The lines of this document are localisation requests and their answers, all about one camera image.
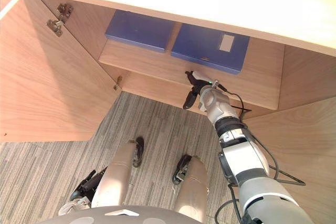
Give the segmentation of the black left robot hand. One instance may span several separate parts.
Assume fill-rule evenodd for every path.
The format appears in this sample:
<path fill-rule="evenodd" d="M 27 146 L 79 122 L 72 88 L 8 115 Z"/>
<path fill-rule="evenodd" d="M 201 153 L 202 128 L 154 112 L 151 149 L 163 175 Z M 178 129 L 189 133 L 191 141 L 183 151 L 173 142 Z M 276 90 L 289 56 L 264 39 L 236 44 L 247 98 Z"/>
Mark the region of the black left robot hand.
<path fill-rule="evenodd" d="M 58 215 L 63 216 L 75 211 L 90 209 L 94 194 L 106 169 L 107 167 L 98 173 L 92 170 L 72 192 L 69 201 L 59 209 Z"/>

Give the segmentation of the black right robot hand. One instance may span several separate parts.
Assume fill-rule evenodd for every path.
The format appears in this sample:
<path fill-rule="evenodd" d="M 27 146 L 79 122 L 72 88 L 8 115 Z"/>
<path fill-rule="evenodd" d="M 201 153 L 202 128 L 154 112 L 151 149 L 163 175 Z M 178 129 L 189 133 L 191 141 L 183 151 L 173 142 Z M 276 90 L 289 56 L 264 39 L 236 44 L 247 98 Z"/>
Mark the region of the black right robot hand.
<path fill-rule="evenodd" d="M 212 85 L 213 81 L 193 70 L 185 71 L 185 74 L 192 85 L 192 88 L 183 104 L 183 109 L 188 110 L 194 105 L 197 96 L 200 95 L 201 89 L 205 86 Z"/>

